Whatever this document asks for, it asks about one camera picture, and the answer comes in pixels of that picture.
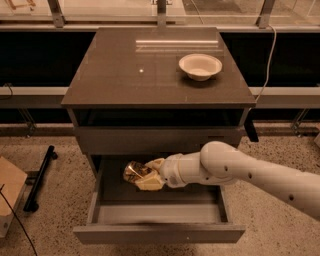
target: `white cable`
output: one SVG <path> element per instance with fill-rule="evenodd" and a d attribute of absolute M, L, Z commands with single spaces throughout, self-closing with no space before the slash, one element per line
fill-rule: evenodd
<path fill-rule="evenodd" d="M 198 13 L 198 16 L 199 16 L 199 18 L 200 18 L 200 20 L 201 20 L 201 23 L 204 24 L 203 19 L 201 18 L 200 11 L 199 11 L 198 7 L 196 6 L 196 4 L 194 3 L 193 0 L 191 0 L 191 2 L 193 3 L 194 7 L 195 7 L 196 10 L 197 10 L 197 13 Z"/>
<path fill-rule="evenodd" d="M 277 31 L 274 27 L 272 27 L 271 25 L 269 25 L 269 27 L 273 30 L 274 32 L 274 37 L 273 37 L 273 43 L 272 43 L 272 47 L 271 47 L 271 50 L 270 50 L 270 54 L 269 54 L 269 59 L 268 59 L 268 64 L 267 64 L 267 77 L 266 77 L 266 81 L 264 83 L 264 85 L 262 86 L 262 89 L 261 91 L 259 92 L 259 95 L 258 97 L 256 98 L 256 103 L 258 103 L 258 100 L 260 99 L 263 91 L 264 91 L 264 88 L 266 88 L 267 86 L 267 83 L 269 82 L 269 73 L 270 73 L 270 63 L 271 63 L 271 60 L 272 60 L 272 55 L 273 55 L 273 51 L 274 51 L 274 47 L 276 45 L 276 41 L 277 41 Z"/>
<path fill-rule="evenodd" d="M 7 86 L 9 88 L 10 95 L 5 96 L 3 98 L 0 98 L 0 100 L 8 100 L 8 99 L 12 98 L 12 96 L 13 96 L 13 91 L 12 91 L 12 88 L 11 88 L 12 84 L 11 83 L 5 83 L 3 86 Z"/>

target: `glass panel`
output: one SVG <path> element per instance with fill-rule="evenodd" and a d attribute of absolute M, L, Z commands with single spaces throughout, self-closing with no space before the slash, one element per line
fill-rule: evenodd
<path fill-rule="evenodd" d="M 59 0 L 69 21 L 156 21 L 156 0 Z M 263 0 L 167 0 L 176 24 L 254 24 Z"/>
<path fill-rule="evenodd" d="M 150 0 L 59 0 L 69 21 L 155 21 Z"/>
<path fill-rule="evenodd" d="M 47 0 L 0 0 L 2 20 L 51 20 Z"/>
<path fill-rule="evenodd" d="M 276 0 L 270 24 L 320 24 L 320 0 Z"/>
<path fill-rule="evenodd" d="M 173 0 L 168 16 L 186 24 L 254 24 L 263 0 Z"/>

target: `white bowl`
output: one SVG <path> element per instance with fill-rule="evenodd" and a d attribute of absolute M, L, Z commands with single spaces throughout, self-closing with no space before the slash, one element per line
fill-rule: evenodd
<path fill-rule="evenodd" d="M 196 81 L 208 80 L 218 74 L 222 63 L 215 57 L 206 54 L 189 54 L 179 61 L 180 68 Z"/>

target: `drawer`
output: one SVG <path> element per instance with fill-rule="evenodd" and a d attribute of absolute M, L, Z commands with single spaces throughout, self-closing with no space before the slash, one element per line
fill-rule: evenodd
<path fill-rule="evenodd" d="M 77 127 L 75 134 L 83 153 L 89 155 L 150 155 L 154 152 L 196 152 L 209 141 L 238 147 L 242 128 L 106 128 Z"/>
<path fill-rule="evenodd" d="M 243 115 L 243 108 L 206 109 L 193 105 L 187 108 L 179 106 L 159 109 L 140 106 L 131 108 L 72 109 L 79 126 L 158 126 L 158 127 L 194 127 L 237 126 Z"/>
<path fill-rule="evenodd" d="M 103 159 L 87 224 L 74 228 L 82 243 L 235 243 L 244 233 L 232 224 L 223 187 L 139 191 L 122 179 L 130 160 Z"/>

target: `black stand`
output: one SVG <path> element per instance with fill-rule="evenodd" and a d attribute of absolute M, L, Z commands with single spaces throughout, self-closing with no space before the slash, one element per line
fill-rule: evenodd
<path fill-rule="evenodd" d="M 39 205 L 36 202 L 36 195 L 38 193 L 42 178 L 44 176 L 44 173 L 49 165 L 50 159 L 57 159 L 58 155 L 54 152 L 54 146 L 49 146 L 48 151 L 43 159 L 43 162 L 41 164 L 38 176 L 36 178 L 36 181 L 33 184 L 33 187 L 31 189 L 31 192 L 28 196 L 27 202 L 23 208 L 25 212 L 35 212 L 38 210 Z"/>
<path fill-rule="evenodd" d="M 253 116 L 251 110 L 249 111 L 247 119 L 244 122 L 244 128 L 251 142 L 259 142 L 258 134 L 253 124 Z"/>

